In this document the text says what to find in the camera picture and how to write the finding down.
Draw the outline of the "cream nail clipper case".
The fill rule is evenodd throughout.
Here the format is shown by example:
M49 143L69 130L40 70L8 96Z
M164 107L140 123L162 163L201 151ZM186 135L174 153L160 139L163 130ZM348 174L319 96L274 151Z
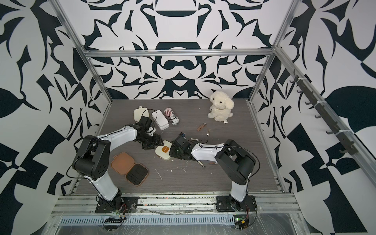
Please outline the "cream nail clipper case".
M171 142L163 140L163 144L155 148L155 153L161 159L168 161L171 159L171 156L170 156L171 147L172 147Z

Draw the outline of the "brown nail file tool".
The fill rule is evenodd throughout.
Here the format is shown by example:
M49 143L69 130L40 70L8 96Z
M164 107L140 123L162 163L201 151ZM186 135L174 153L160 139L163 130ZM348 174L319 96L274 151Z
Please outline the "brown nail file tool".
M207 125L206 123L203 123L202 125L200 125L200 126L197 128L197 131L202 130L206 125Z

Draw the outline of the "brown nail clipper case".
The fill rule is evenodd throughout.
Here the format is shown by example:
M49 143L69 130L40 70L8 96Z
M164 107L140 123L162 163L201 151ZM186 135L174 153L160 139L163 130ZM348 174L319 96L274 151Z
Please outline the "brown nail clipper case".
M149 170L144 165L136 163L135 159L125 152L114 157L111 168L136 187L140 186L149 175Z

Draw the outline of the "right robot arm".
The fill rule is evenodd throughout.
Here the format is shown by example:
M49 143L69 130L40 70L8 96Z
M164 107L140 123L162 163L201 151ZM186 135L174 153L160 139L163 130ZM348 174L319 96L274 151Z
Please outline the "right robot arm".
M260 162L254 153L242 148L234 140L218 145L207 145L200 141L187 140L184 133L172 141L170 156L176 159L196 161L202 167L204 161L218 164L231 179L231 191L228 196L216 198L219 212L256 210L253 196L248 194L248 184L252 175L257 173Z

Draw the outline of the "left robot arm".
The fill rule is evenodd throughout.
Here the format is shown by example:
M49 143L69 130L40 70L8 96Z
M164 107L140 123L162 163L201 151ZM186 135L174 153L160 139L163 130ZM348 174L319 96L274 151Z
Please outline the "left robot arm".
M128 142L138 142L142 149L150 150L160 146L162 138L154 132L152 119L142 116L139 122L108 134L86 136L71 165L80 179L86 179L94 186L103 201L116 208L121 202L121 192L108 173L110 153Z

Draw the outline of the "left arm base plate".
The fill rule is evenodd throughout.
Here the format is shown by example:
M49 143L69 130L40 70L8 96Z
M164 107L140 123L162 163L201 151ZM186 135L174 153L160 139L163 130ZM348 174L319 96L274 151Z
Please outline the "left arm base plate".
M132 213L137 209L138 199L138 197L117 197L112 201L106 201L99 196L95 213Z

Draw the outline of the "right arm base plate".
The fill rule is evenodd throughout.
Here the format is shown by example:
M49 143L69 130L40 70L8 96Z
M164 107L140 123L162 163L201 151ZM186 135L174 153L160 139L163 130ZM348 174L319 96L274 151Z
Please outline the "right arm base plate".
M219 212L256 212L257 204L255 197L246 195L242 202L238 202L231 196L217 196L216 210Z

